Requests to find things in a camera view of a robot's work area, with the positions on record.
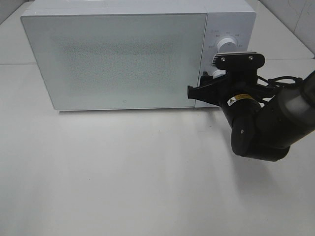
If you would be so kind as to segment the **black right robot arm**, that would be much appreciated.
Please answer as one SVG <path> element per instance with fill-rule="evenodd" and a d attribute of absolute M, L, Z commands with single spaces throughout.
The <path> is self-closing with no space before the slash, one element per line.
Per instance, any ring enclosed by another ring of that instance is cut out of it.
<path fill-rule="evenodd" d="M 260 80 L 256 72 L 203 76 L 188 98 L 221 107 L 236 155 L 275 162 L 315 129 L 315 75 Z"/>

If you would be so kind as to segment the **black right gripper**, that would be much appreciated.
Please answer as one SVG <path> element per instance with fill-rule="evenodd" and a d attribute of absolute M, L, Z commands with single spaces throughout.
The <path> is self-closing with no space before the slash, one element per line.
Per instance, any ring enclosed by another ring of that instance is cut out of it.
<path fill-rule="evenodd" d="M 261 105 L 251 89 L 257 85 L 257 80 L 257 70 L 226 71 L 225 75 L 215 79 L 204 71 L 198 87 L 187 87 L 187 96 L 219 106 L 225 113 L 234 106 L 239 106 L 237 111 L 244 109 L 246 113 L 256 113 Z"/>

